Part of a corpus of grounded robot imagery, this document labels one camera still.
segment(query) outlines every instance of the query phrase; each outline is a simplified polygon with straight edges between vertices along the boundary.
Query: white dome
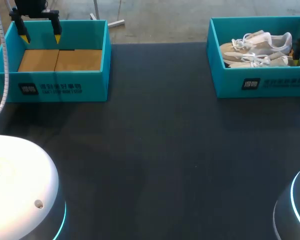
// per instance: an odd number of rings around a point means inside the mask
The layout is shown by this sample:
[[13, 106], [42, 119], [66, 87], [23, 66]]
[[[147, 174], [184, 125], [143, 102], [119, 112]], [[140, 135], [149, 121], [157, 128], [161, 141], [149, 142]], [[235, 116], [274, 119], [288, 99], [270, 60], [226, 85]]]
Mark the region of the white dome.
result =
[[56, 166], [41, 147], [0, 135], [0, 240], [18, 240], [35, 229], [58, 187]]

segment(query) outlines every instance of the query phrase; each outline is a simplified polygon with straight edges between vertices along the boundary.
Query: black table surface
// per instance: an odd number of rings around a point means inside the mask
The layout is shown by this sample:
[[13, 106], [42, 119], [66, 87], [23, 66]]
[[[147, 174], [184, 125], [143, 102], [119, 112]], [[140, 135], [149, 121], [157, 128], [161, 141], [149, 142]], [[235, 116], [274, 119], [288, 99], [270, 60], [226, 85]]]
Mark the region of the black table surface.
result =
[[107, 102], [6, 106], [0, 134], [57, 167], [70, 239], [275, 239], [300, 98], [217, 99], [205, 48], [115, 44]]

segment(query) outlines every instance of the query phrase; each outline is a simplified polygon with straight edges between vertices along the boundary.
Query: shoelace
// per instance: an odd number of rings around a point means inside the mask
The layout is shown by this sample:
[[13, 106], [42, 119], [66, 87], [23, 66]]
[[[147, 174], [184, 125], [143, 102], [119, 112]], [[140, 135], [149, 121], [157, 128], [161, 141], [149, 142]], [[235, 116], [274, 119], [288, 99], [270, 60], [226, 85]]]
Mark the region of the shoelace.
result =
[[241, 58], [241, 61], [245, 63], [252, 63], [255, 67], [261, 67], [264, 64], [270, 64], [270, 59], [268, 55], [244, 55]]
[[253, 48], [254, 45], [251, 42], [247, 41], [247, 37], [249, 37], [252, 33], [247, 33], [243, 36], [242, 39], [232, 39], [232, 46], [235, 50], [239, 51], [240, 49], [243, 48]]

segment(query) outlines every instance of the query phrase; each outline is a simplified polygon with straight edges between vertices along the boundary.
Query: concrete floor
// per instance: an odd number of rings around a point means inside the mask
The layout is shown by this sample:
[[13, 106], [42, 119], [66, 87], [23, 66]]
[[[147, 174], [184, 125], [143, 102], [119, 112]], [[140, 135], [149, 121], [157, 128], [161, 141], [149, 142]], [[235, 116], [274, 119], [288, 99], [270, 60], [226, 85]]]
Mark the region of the concrete floor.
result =
[[[89, 19], [93, 0], [48, 0], [60, 19]], [[101, 19], [124, 19], [110, 30], [112, 43], [200, 42], [207, 38], [211, 17], [300, 15], [300, 0], [98, 0]], [[4, 29], [10, 17], [0, 0]]]

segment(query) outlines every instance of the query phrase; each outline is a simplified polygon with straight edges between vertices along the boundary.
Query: teal box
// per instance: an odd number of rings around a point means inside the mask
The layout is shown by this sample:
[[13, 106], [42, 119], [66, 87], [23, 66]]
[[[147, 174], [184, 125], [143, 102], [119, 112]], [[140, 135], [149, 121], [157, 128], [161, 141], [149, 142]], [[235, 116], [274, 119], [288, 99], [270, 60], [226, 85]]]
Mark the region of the teal box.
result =
[[[27, 44], [18, 35], [14, 22], [6, 35], [9, 62], [10, 103], [104, 102], [108, 96], [111, 42], [105, 20], [62, 20], [62, 34], [56, 43], [50, 21], [25, 21], [30, 35]], [[99, 71], [18, 72], [25, 50], [102, 50]], [[0, 46], [0, 93], [4, 89], [3, 49]]]
[[211, 18], [207, 56], [218, 98], [300, 96], [300, 67], [226, 68], [219, 46], [259, 30], [300, 38], [300, 16]]

